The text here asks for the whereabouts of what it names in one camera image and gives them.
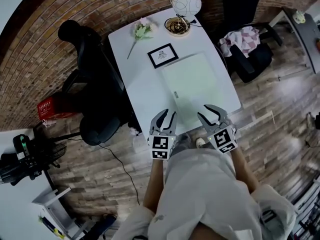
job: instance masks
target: white desk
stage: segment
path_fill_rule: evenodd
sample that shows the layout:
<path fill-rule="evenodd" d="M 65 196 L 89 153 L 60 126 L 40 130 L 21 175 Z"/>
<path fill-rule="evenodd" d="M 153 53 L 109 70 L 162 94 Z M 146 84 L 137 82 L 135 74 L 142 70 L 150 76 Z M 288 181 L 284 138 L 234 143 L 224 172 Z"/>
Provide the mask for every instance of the white desk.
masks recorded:
<path fill-rule="evenodd" d="M 133 48 L 129 59 L 129 51 L 134 42 L 131 35 L 132 24 L 124 26 L 109 35 L 112 51 L 118 65 L 121 77 L 124 82 L 127 94 L 131 101 L 137 120 L 140 124 L 144 137 L 149 137 L 151 120 L 160 111 L 169 109 L 168 116 L 163 122 L 163 127 L 170 123 L 171 114 L 178 112 L 176 103 L 169 88 L 161 74 L 163 67 L 155 69 L 148 57 L 151 52 L 161 46 L 171 43 L 179 59 L 204 53 L 215 75 L 216 98 L 214 105 L 225 109 L 228 113 L 238 110 L 241 105 L 236 90 L 231 82 L 228 72 L 220 59 L 220 56 L 202 27 L 191 26 L 190 33 L 184 37 L 174 37 L 165 29 L 164 23 L 168 18 L 173 18 L 175 12 L 172 8 L 157 12 L 148 16 L 159 26 L 157 33 L 152 39 L 138 41 Z M 193 125 L 186 127 L 179 119 L 176 127 L 176 134 L 182 134 L 201 126 L 198 120 Z M 214 121 L 218 117 L 212 113 L 208 120 Z"/>

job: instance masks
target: red brick wall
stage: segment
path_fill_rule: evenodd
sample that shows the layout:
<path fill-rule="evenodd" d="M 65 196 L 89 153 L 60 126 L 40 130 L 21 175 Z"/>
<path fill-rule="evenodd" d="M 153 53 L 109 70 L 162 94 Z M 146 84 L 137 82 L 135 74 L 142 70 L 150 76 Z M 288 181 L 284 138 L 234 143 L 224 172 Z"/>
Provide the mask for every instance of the red brick wall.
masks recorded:
<path fill-rule="evenodd" d="M 256 19 L 269 7 L 306 9 L 315 0 L 261 0 Z M 222 0 L 202 0 L 205 20 L 214 28 L 223 19 Z M 104 37 L 140 17 L 169 7 L 168 0 L 45 0 L 11 43 L 0 65 L 0 131 L 38 122 L 37 104 L 60 90 L 77 67 L 74 47 L 58 39 L 58 28 L 73 19 Z"/>

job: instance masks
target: black office chair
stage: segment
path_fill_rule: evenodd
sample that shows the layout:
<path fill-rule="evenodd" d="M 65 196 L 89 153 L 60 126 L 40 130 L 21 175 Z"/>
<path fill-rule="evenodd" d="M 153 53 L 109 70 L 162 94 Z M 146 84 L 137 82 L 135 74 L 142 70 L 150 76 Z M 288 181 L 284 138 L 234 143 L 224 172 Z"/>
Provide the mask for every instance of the black office chair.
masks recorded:
<path fill-rule="evenodd" d="M 251 24 L 254 20 L 259 0 L 223 0 L 224 21 L 213 33 L 212 41 L 217 44 L 219 40 L 231 31 L 240 30 L 246 26 L 266 29 L 260 35 L 260 40 L 274 38 L 279 46 L 283 41 L 268 23 Z M 229 73 L 236 71 L 244 83 L 248 83 L 259 76 L 271 63 L 274 55 L 266 43 L 261 43 L 249 53 L 246 58 L 241 50 L 233 45 L 230 48 L 231 57 L 225 58 Z"/>
<path fill-rule="evenodd" d="M 78 69 L 66 79 L 62 92 L 67 94 L 74 84 L 86 83 L 70 99 L 84 116 L 79 126 L 82 139 L 92 146 L 104 143 L 128 122 L 140 132 L 124 84 L 110 64 L 99 34 L 67 20 L 60 26 L 58 37 L 72 43 L 77 51 Z"/>

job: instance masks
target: table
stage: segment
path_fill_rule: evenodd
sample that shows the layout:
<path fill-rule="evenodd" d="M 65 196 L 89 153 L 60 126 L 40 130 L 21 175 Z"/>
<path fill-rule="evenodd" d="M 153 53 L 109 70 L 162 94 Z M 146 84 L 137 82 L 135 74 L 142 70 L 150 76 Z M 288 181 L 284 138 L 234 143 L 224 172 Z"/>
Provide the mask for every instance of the table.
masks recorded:
<path fill-rule="evenodd" d="M 173 8 L 148 16 L 158 24 L 158 31 L 152 39 L 138 41 L 129 59 L 127 57 L 134 42 L 134 38 L 131 35 L 133 23 L 118 29 L 108 36 L 124 86 L 146 139 L 149 137 L 151 120 L 160 111 L 169 109 L 168 116 L 163 122 L 163 127 L 169 125 L 171 114 L 174 111 L 178 112 L 177 105 L 161 74 L 161 70 L 165 66 L 155 69 L 147 54 L 166 44 L 171 43 L 180 59 L 204 53 L 217 80 L 217 84 L 214 87 L 216 91 L 213 94 L 216 95 L 215 105 L 225 109 L 228 113 L 241 107 L 229 74 L 207 33 L 202 27 L 191 26 L 190 33 L 184 37 L 170 35 L 165 29 L 164 23 L 167 19 L 175 16 Z M 217 118 L 212 113 L 208 120 L 214 121 Z M 186 127 L 178 113 L 177 135 L 200 126 L 201 123 L 198 120 L 193 125 Z"/>
<path fill-rule="evenodd" d="M 318 26 L 314 22 L 310 14 L 305 14 L 305 23 L 297 24 L 293 19 L 293 15 L 296 10 L 288 9 L 283 7 L 281 12 L 269 23 L 271 27 L 277 24 L 283 17 L 291 25 L 293 31 L 295 32 L 304 53 L 307 56 L 309 65 L 313 72 L 317 74 L 320 72 L 320 52 L 317 49 L 316 41 L 320 38 L 320 31 Z M 305 73 L 308 73 L 309 70 L 302 70 L 293 74 L 289 74 L 283 77 L 279 77 L 279 80 L 284 80 L 292 77 L 296 77 Z"/>

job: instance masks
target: white flower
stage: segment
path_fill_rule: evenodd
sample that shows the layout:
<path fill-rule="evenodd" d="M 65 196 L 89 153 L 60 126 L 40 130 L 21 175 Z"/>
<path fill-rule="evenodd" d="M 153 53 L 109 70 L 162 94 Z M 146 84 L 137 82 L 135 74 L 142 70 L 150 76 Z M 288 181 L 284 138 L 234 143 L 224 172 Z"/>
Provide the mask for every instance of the white flower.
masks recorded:
<path fill-rule="evenodd" d="M 154 23 L 151 23 L 150 24 L 150 29 L 151 29 L 152 32 L 157 32 L 158 26 L 156 24 L 154 24 Z"/>
<path fill-rule="evenodd" d="M 140 19 L 140 23 L 141 23 L 143 26 L 145 26 L 145 25 L 149 24 L 150 21 L 149 21 L 147 18 L 141 18 L 141 19 Z"/>

